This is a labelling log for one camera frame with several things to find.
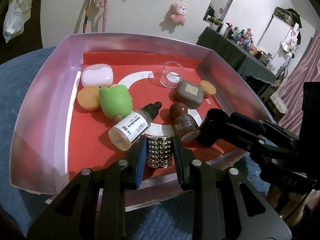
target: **glass cup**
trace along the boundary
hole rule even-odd
[[[167,88],[176,88],[182,79],[185,70],[182,65],[174,61],[168,61],[163,65],[160,82]]]

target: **black cup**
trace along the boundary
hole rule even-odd
[[[198,142],[208,147],[212,146],[219,139],[219,127],[225,123],[231,123],[231,119],[224,111],[210,109],[200,125]]]

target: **figurine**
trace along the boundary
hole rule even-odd
[[[186,6],[187,6],[186,4],[183,5],[182,3],[175,3],[173,7],[174,14],[170,16],[170,18],[174,23],[179,23],[181,26],[184,25],[186,21],[186,14],[187,14]]]
[[[119,121],[119,115],[125,118],[132,112],[132,97],[125,85],[102,87],[99,96],[103,113],[112,120]]]
[[[251,37],[252,36],[252,33],[251,33],[251,28],[248,28],[247,29],[247,33],[246,33],[249,37]]]

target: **bottle label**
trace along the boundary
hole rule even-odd
[[[123,134],[127,136],[130,143],[133,143],[145,130],[148,129],[148,123],[141,114],[132,112],[114,127],[120,129]]]

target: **dropper bottle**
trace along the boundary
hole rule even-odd
[[[161,107],[161,102],[155,102],[140,110],[133,111],[109,130],[108,134],[111,142],[120,150],[129,150],[140,135],[149,129]]]

